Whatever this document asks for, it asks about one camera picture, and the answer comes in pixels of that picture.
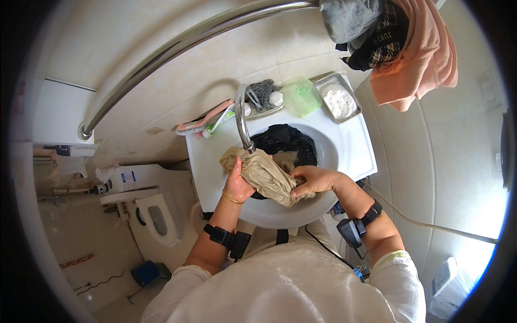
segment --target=cable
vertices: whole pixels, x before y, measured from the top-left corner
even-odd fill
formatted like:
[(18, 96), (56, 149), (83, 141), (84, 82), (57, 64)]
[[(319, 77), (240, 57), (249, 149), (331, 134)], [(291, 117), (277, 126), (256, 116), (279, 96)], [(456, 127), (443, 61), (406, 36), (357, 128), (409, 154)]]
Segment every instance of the cable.
[(493, 244), (498, 244), (499, 243), (499, 239), (494, 239), (494, 238), (488, 238), (488, 237), (484, 237), (484, 236), (479, 236), (479, 235), (475, 235), (473, 233), (468, 233), (468, 232), (463, 232), (463, 231), (459, 231), (459, 230), (456, 230), (456, 229), (451, 229), (451, 228), (446, 228), (444, 226), (440, 226), (440, 225), (434, 225), (434, 224), (428, 224), (428, 223), (422, 223), (422, 222), (418, 222), (418, 221), (415, 221), (413, 219), (410, 219), (408, 218), (406, 215), (404, 215), (404, 213), (402, 213), (401, 210), (399, 210), (395, 205), (393, 205), (390, 201), (388, 201), (384, 196), (382, 196), (382, 194), (379, 193), (378, 190), (376, 190), (375, 188), (373, 188), (370, 184), (368, 184), (364, 179), (361, 180), (370, 190), (374, 191), (375, 193), (377, 193), (383, 200), (386, 201), (386, 203), (388, 203), (389, 206), (391, 206), (393, 208), (393, 210), (395, 210), (398, 214), (400, 214), (400, 216), (405, 219), (406, 221), (409, 221), (413, 224), (416, 224), (416, 225), (420, 225), (420, 226), (423, 226), (423, 227), (426, 227), (426, 228), (432, 228), (432, 229), (438, 229), (438, 230), (442, 230), (442, 231), (445, 231), (445, 232), (449, 232), (449, 233), (453, 233), (455, 235), (459, 235), (459, 236), (463, 236), (463, 237), (467, 237), (467, 238), (470, 238), (470, 239), (476, 239), (476, 240), (480, 240), (480, 241), (484, 241), (484, 242), (488, 242), (488, 243), (493, 243)]
[(76, 289), (74, 289), (73, 291), (76, 291), (76, 290), (78, 290), (78, 289), (81, 289), (81, 288), (86, 287), (86, 286), (91, 286), (91, 285), (92, 285), (91, 283), (88, 283), (88, 284), (83, 285), (83, 286), (81, 286), (81, 287), (77, 287), (77, 288), (76, 288)]
[(86, 292), (87, 292), (87, 291), (89, 291), (90, 289), (95, 288), (95, 287), (99, 286), (100, 284), (108, 283), (108, 282), (111, 280), (111, 278), (120, 278), (120, 277), (122, 277), (122, 276), (124, 275), (124, 271), (125, 271), (125, 270), (123, 270), (123, 271), (122, 271), (122, 273), (120, 274), (120, 276), (111, 276), (111, 277), (110, 277), (110, 279), (108, 279), (108, 280), (107, 280), (107, 281), (105, 281), (105, 282), (100, 282), (100, 283), (98, 283), (97, 285), (95, 285), (95, 286), (92, 286), (92, 287), (88, 288), (87, 290), (80, 291), (80, 292), (77, 294), (77, 296), (79, 296), (79, 294), (86, 293)]
[(354, 266), (352, 266), (352, 264), (350, 264), (346, 259), (343, 259), (341, 258), (340, 256), (338, 256), (337, 254), (335, 254), (334, 252), (332, 252), (332, 250), (328, 249), (326, 245), (324, 245), (321, 241), (318, 240), (318, 238), (316, 238), (312, 233), (310, 233), (308, 230), (307, 230), (307, 226), (308, 224), (305, 225), (305, 232), (307, 232), (311, 237), (313, 237), (319, 244), (322, 245), (323, 248), (325, 248), (326, 251), (330, 252), (332, 255), (334, 255), (334, 257), (336, 257), (337, 259), (341, 260), (342, 262), (344, 262), (345, 264), (347, 264), (350, 268), (352, 268), (352, 270), (355, 269)]

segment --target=white powder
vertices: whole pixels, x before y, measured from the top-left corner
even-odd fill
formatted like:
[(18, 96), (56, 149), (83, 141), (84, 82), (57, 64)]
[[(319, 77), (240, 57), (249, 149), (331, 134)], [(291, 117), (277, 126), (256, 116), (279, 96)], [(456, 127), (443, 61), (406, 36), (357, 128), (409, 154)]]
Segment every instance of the white powder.
[(340, 83), (326, 84), (321, 94), (337, 121), (343, 121), (357, 110), (354, 97)]

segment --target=black wire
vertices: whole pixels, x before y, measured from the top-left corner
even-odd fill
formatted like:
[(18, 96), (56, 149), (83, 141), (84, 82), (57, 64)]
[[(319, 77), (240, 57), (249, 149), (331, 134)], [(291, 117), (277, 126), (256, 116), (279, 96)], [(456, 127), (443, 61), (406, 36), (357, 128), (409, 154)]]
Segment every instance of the black wire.
[(81, 287), (77, 287), (77, 288), (76, 288), (76, 289), (74, 289), (73, 291), (76, 291), (76, 290), (78, 290), (78, 289), (81, 289), (81, 288), (86, 287), (86, 286), (91, 286), (91, 285), (92, 285), (91, 283), (88, 283), (88, 284), (83, 285), (83, 286), (81, 286)]
[(87, 291), (89, 291), (90, 289), (95, 288), (95, 287), (99, 286), (100, 284), (105, 284), (105, 283), (109, 282), (109, 281), (111, 280), (111, 278), (120, 278), (120, 277), (122, 277), (123, 275), (124, 275), (124, 271), (122, 271), (122, 273), (120, 274), (120, 276), (111, 276), (111, 277), (110, 277), (110, 279), (108, 279), (108, 280), (107, 280), (107, 281), (105, 281), (105, 282), (100, 282), (100, 283), (98, 283), (97, 285), (95, 285), (95, 286), (92, 286), (92, 287), (88, 288), (87, 290), (80, 291), (80, 292), (77, 294), (77, 296), (79, 296), (79, 294), (86, 293), (86, 292), (87, 292)]
[(352, 266), (352, 264), (350, 264), (346, 259), (343, 259), (341, 258), (340, 256), (338, 256), (337, 254), (335, 254), (334, 252), (332, 252), (332, 250), (328, 249), (326, 245), (324, 245), (321, 241), (318, 240), (318, 238), (316, 238), (312, 233), (310, 233), (308, 230), (307, 230), (307, 225), (305, 225), (305, 232), (307, 232), (311, 237), (313, 237), (319, 244), (322, 245), (323, 248), (325, 248), (326, 251), (330, 252), (332, 255), (334, 255), (334, 257), (336, 257), (337, 259), (341, 260), (342, 262), (344, 262), (345, 264), (347, 264), (350, 268), (352, 268), (352, 270), (355, 269), (354, 266)]

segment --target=white cable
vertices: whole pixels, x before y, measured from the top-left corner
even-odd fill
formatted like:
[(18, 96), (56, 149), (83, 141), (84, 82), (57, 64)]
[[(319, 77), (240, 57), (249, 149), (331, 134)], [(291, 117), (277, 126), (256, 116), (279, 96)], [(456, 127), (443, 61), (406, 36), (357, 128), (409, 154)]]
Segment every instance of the white cable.
[(488, 238), (488, 237), (484, 237), (484, 236), (478, 236), (478, 235), (475, 235), (475, 234), (472, 234), (472, 233), (468, 233), (468, 232), (463, 232), (463, 231), (459, 231), (459, 230), (456, 230), (456, 229), (451, 229), (451, 228), (446, 228), (444, 226), (439, 226), (439, 225), (434, 225), (434, 224), (428, 224), (428, 223), (422, 223), (422, 222), (418, 222), (418, 221), (415, 221), (413, 219), (410, 219), (408, 218), (407, 216), (404, 215), (404, 213), (402, 213), (401, 210), (399, 210), (395, 205), (393, 205), (390, 201), (388, 201), (382, 194), (379, 193), (378, 190), (376, 190), (375, 188), (373, 188), (370, 184), (368, 184), (365, 180), (361, 180), (370, 190), (374, 191), (375, 193), (377, 193), (383, 200), (386, 201), (386, 203), (388, 203), (389, 206), (391, 206), (393, 208), (393, 210), (395, 210), (398, 214), (400, 214), (400, 216), (402, 218), (404, 218), (406, 221), (409, 221), (413, 224), (416, 224), (416, 225), (420, 225), (420, 226), (423, 226), (423, 227), (426, 227), (426, 228), (432, 228), (432, 229), (438, 229), (438, 230), (442, 230), (442, 231), (445, 231), (445, 232), (450, 232), (450, 233), (454, 233), (455, 235), (459, 235), (459, 236), (463, 236), (463, 237), (467, 237), (467, 238), (471, 238), (471, 239), (476, 239), (476, 240), (480, 240), (480, 241), (484, 241), (484, 242), (488, 242), (488, 243), (493, 243), (493, 244), (498, 244), (499, 243), (499, 240), (498, 239), (494, 239), (494, 238)]

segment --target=pink towel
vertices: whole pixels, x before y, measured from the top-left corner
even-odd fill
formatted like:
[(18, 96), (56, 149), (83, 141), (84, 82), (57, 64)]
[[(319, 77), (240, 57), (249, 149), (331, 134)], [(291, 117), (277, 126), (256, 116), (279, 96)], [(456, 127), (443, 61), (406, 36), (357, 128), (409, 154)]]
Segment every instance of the pink towel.
[(415, 98), (440, 84), (455, 87), (458, 63), (449, 30), (431, 0), (393, 2), (409, 18), (406, 43), (394, 60), (372, 71), (371, 83), (379, 105), (406, 111)]

